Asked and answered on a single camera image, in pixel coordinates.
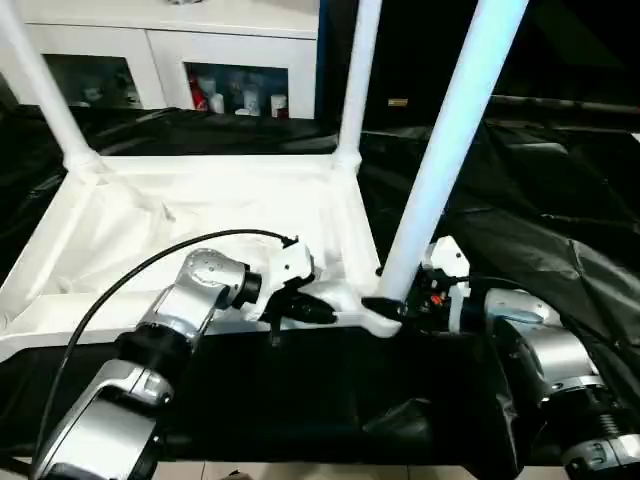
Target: red object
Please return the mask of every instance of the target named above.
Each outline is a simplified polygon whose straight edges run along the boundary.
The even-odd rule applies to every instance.
[[[207,102],[207,96],[204,94],[200,85],[198,85],[198,80],[193,75],[189,75],[189,88],[191,89],[193,107],[199,112],[208,111],[209,102]]]

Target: white tray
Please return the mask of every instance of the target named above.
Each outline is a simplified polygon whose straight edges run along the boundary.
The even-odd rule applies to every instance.
[[[98,182],[67,176],[0,289],[0,361],[23,348],[65,344],[89,306],[124,273],[207,232],[258,228],[297,236],[311,250],[319,280],[344,280],[358,297],[377,285],[379,262],[355,175],[334,170],[332,155],[102,160],[113,174]],[[282,248],[254,235],[201,245],[257,271]],[[82,341],[109,342],[133,327],[175,279],[189,250],[127,284],[89,323]],[[241,322],[225,331],[267,328]]]

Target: black cable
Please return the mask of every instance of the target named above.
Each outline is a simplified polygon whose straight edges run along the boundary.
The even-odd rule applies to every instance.
[[[200,235],[195,238],[191,238],[189,240],[185,240],[184,242],[177,243],[165,250],[162,250],[159,253],[156,253],[152,257],[149,257],[140,265],[135,267],[133,270],[126,273],[120,280],[111,285],[101,296],[96,300],[96,302],[91,305],[91,308],[87,310],[78,326],[71,334],[71,338],[69,339],[69,343],[67,344],[67,348],[62,355],[62,360],[60,361],[60,365],[58,366],[58,370],[56,371],[56,375],[51,383],[51,389],[49,390],[49,395],[47,397],[47,401],[45,403],[44,412],[42,414],[42,419],[40,420],[40,428],[38,430],[38,437],[36,440],[36,448],[34,450],[33,455],[33,463],[35,465],[37,460],[40,458],[40,454],[42,453],[40,450],[42,449],[42,442],[44,440],[44,434],[47,428],[47,423],[49,420],[49,416],[51,415],[51,410],[53,408],[53,402],[55,400],[56,393],[58,391],[58,387],[60,385],[60,379],[64,373],[64,370],[67,366],[67,362],[73,353],[73,349],[76,347],[82,332],[84,332],[87,324],[91,320],[91,318],[96,314],[96,312],[106,303],[109,298],[111,298],[125,283],[131,280],[133,277],[138,275],[140,272],[148,268],[150,265],[154,264],[158,260],[170,255],[172,253],[177,252],[178,250],[182,250],[183,248],[190,247],[196,243],[204,242],[205,240],[211,240],[213,238],[227,237],[230,235],[263,235],[266,237],[277,238],[280,240],[285,246],[291,245],[295,243],[295,240],[292,240],[284,235],[280,235],[278,233],[269,232],[267,230],[257,230],[257,229],[235,229],[235,230],[222,230],[220,232],[207,233],[204,235]],[[34,475],[33,468],[31,469],[31,477]]]

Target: floor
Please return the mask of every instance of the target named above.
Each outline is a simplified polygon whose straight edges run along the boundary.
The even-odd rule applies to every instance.
[[[325,465],[315,463],[161,463],[153,480],[221,480],[234,471],[250,480],[473,480],[462,467]],[[238,480],[249,480],[238,476]],[[528,467],[518,480],[568,480],[558,467]],[[0,480],[24,480],[0,470]]]

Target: black fabric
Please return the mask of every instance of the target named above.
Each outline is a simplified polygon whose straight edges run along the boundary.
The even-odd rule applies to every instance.
[[[326,153],[336,140],[333,130],[306,121],[176,110],[75,114],[90,144],[110,155]],[[359,183],[383,261],[428,136],[423,127],[363,136]],[[3,121],[0,139],[9,154],[1,201],[8,211],[23,205],[3,220],[6,272],[64,170],[33,110]],[[628,134],[483,125],[439,226],[474,271],[517,280],[600,332],[606,342],[581,336],[637,416],[638,153]],[[166,458],[455,463],[479,478],[514,478],[525,463],[558,461],[538,419],[515,412],[484,337],[403,332],[381,340],[358,329],[317,330],[284,332],[280,348],[269,345],[257,334],[203,342],[166,419]],[[60,355],[36,349],[0,365],[3,451],[32,448]],[[55,418],[113,355],[109,345],[79,347]]]

